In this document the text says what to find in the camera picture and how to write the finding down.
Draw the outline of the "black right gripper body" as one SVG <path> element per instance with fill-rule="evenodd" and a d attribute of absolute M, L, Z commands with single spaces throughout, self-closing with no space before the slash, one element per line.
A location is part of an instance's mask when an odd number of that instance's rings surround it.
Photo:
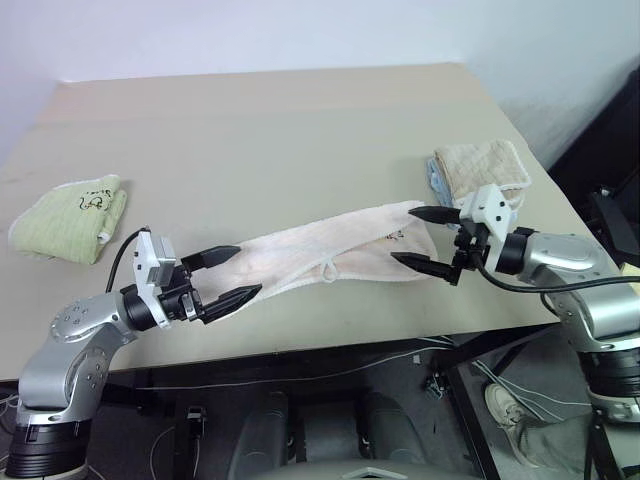
<path fill-rule="evenodd" d="M 473 271 L 486 259 L 489 228 L 482 223 L 460 221 L 460 227 L 454 239 L 456 251 L 452 259 L 452 268 L 456 273 L 463 270 Z"/>

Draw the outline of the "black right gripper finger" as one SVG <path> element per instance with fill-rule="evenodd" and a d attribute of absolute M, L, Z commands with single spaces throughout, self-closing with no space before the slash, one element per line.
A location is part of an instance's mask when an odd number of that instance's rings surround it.
<path fill-rule="evenodd" d="M 425 222 L 446 225 L 460 222 L 460 210 L 445 206 L 420 206 L 410 209 L 408 213 Z"/>
<path fill-rule="evenodd" d="M 418 273 L 440 278 L 453 286 L 458 284 L 461 270 L 453 265 L 432 260 L 427 255 L 415 252 L 392 252 L 391 257 Z"/>

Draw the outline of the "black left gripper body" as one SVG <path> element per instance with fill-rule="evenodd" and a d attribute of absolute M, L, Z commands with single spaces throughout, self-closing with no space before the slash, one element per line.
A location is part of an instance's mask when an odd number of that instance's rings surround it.
<path fill-rule="evenodd" d="M 160 304 L 170 321 L 197 321 L 207 324 L 198 290 L 191 283 L 191 273 L 177 266 L 169 284 L 161 288 Z"/>

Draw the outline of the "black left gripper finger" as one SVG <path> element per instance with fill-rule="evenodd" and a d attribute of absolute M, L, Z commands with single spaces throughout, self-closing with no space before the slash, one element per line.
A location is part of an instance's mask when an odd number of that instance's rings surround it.
<path fill-rule="evenodd" d="M 248 304 L 261 290 L 262 285 L 256 284 L 238 287 L 225 292 L 215 301 L 202 306 L 199 319 L 204 324 L 209 324 L 227 317 Z"/>
<path fill-rule="evenodd" d="M 209 269 L 223 264 L 239 253 L 239 247 L 234 245 L 215 246 L 181 259 L 186 271 L 193 273 L 200 269 Z"/>

